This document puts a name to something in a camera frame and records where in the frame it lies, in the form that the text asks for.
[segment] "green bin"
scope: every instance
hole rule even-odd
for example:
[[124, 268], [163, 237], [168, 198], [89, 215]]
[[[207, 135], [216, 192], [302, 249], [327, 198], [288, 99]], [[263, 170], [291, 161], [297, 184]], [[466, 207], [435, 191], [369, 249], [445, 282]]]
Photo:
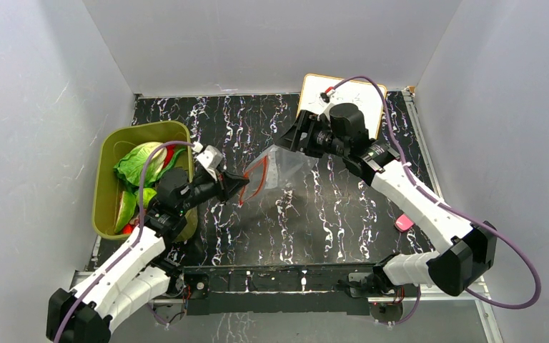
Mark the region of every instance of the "green bin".
[[[129, 234], [115, 234], [114, 224], [117, 220], [120, 194], [125, 186], [114, 174], [113, 167], [134, 147], [148, 141], [188, 141], [188, 128], [178, 121], [160, 121], [152, 124], [125, 127], [116, 130], [108, 136], [102, 144], [98, 173], [96, 175], [96, 189], [94, 193], [93, 222], [96, 232], [105, 239], [126, 239]], [[176, 165], [188, 172], [192, 180], [194, 165], [192, 150], [188, 147], [186, 158], [180, 156]], [[192, 237], [197, 229], [197, 209], [186, 213], [188, 224], [179, 235], [178, 241], [185, 241]]]

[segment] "white board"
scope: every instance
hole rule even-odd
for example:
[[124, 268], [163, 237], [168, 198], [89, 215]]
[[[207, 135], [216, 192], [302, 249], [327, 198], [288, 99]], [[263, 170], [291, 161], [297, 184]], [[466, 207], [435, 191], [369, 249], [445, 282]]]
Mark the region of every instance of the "white board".
[[[341, 81], [336, 77], [308, 74], [304, 77], [302, 93], [300, 94], [300, 110], [321, 114], [329, 104], [325, 103], [320, 94], [327, 88]], [[386, 87], [378, 84], [382, 93], [386, 96]], [[382, 119], [382, 100], [373, 86], [367, 82], [349, 81], [340, 86], [331, 98], [332, 104], [350, 102], [365, 115], [365, 127], [372, 138], [377, 138]]]

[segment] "pink object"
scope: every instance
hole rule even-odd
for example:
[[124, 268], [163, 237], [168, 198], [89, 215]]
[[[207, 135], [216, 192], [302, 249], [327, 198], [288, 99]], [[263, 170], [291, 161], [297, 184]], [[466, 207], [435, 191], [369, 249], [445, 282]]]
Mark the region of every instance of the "pink object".
[[408, 229], [411, 229], [412, 226], [413, 222], [404, 214], [395, 222], [395, 227], [401, 232], [406, 232]]

